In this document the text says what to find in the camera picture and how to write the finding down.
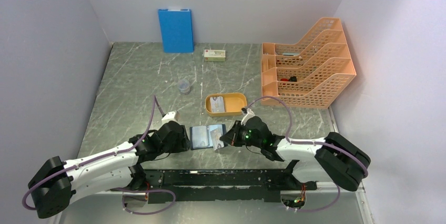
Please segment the blue card holder wallet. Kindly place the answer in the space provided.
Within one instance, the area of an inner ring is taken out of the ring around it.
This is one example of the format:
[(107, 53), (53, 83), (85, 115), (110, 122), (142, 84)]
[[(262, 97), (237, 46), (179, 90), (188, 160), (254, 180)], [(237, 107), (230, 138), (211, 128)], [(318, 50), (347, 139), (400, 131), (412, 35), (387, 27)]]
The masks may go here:
[(228, 146), (220, 140), (220, 137), (227, 132), (224, 124), (193, 126), (189, 128), (189, 132), (192, 150), (206, 148), (219, 150)]

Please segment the white VIP credit card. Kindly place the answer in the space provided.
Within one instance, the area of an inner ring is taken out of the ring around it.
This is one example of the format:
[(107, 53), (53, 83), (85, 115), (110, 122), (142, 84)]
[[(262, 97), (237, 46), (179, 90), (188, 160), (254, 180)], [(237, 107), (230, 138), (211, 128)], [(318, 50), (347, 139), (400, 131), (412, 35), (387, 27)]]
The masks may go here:
[(212, 96), (209, 101), (212, 113), (224, 113), (226, 111), (222, 96)]

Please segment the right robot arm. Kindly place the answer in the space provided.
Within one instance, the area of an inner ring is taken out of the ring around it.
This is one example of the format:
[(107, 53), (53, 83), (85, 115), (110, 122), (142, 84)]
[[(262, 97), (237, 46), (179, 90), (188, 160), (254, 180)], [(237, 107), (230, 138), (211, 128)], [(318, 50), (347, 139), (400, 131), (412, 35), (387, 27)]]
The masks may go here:
[(333, 182), (347, 191), (356, 191), (368, 177), (371, 159), (337, 132), (318, 139), (293, 139), (272, 133), (258, 116), (236, 121), (219, 138), (234, 147), (254, 146), (270, 161), (287, 162), (284, 183), (297, 189), (307, 182)]

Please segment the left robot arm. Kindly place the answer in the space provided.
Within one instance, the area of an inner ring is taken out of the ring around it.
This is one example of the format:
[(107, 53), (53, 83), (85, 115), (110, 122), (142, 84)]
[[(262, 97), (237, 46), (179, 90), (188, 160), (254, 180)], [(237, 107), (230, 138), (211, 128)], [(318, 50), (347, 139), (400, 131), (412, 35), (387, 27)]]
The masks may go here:
[(149, 189), (151, 182), (142, 163), (162, 154), (187, 151), (190, 141), (186, 127), (175, 121), (146, 135), (136, 135), (123, 144), (92, 156), (62, 161), (59, 156), (44, 162), (28, 183), (40, 219), (52, 217), (71, 203), (106, 190)]

